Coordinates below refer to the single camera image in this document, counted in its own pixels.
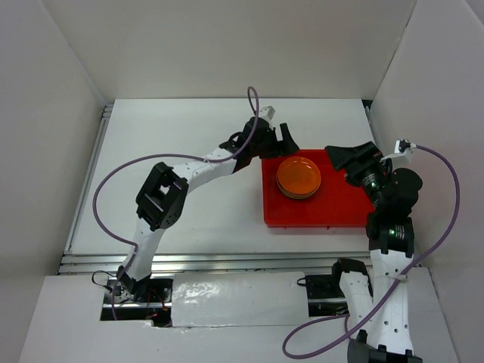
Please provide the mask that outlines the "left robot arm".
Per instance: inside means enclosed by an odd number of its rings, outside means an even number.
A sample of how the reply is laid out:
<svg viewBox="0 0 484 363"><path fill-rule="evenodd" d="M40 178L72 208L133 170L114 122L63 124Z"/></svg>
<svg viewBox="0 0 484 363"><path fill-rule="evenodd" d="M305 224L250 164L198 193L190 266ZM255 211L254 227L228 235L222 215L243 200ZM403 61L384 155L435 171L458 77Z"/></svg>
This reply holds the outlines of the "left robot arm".
<svg viewBox="0 0 484 363"><path fill-rule="evenodd" d="M180 219L192 191L240 171L254 157L271 159L299 151L287 124L280 124L280 128L282 139L278 140L267 117L253 117L243 131L234 133L200 160L176 166L160 162L152 168L135 198L135 245L116 273L125 296L139 302L148 295L152 262L161 237Z"/></svg>

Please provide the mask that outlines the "blue patterned plate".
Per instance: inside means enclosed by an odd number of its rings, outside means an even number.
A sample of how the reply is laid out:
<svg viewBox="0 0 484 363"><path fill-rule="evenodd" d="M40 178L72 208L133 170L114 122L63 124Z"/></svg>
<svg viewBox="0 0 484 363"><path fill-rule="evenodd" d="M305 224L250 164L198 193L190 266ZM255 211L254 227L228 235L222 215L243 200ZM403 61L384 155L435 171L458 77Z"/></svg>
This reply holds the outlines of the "blue patterned plate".
<svg viewBox="0 0 484 363"><path fill-rule="evenodd" d="M285 196L293 200L304 200L307 198L310 198L312 195L314 195L317 191L318 188L314 189L313 191L310 191L309 193L304 193L304 194L297 194L293 193L290 190L287 190L286 188L282 187L281 185L278 185L278 189L280 192Z"/></svg>

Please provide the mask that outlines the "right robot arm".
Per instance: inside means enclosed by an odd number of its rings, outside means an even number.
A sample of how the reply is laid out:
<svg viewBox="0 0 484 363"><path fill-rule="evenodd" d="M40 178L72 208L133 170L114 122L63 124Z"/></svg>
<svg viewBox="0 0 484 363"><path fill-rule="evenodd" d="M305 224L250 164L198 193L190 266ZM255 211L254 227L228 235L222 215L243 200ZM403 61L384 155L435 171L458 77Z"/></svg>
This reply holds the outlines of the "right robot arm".
<svg viewBox="0 0 484 363"><path fill-rule="evenodd" d="M407 271L414 260L410 213L423 182L410 169L393 169L391 158L371 141L325 151L332 167L343 170L346 182L361 188L374 207L365 226L373 271L355 259L337 260L329 286L346 298L352 329L300 357L313 358L348 340L349 362L420 362L410 337Z"/></svg>

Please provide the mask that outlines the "orange plate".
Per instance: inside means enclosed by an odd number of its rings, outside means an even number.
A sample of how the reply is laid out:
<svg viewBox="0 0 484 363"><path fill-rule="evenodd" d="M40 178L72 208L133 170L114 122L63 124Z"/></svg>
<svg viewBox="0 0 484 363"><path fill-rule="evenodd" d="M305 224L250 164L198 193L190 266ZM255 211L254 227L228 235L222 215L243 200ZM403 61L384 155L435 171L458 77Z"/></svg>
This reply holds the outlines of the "orange plate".
<svg viewBox="0 0 484 363"><path fill-rule="evenodd" d="M279 185L292 194L309 194L321 184L321 172L314 162L305 157L290 157L276 172Z"/></svg>

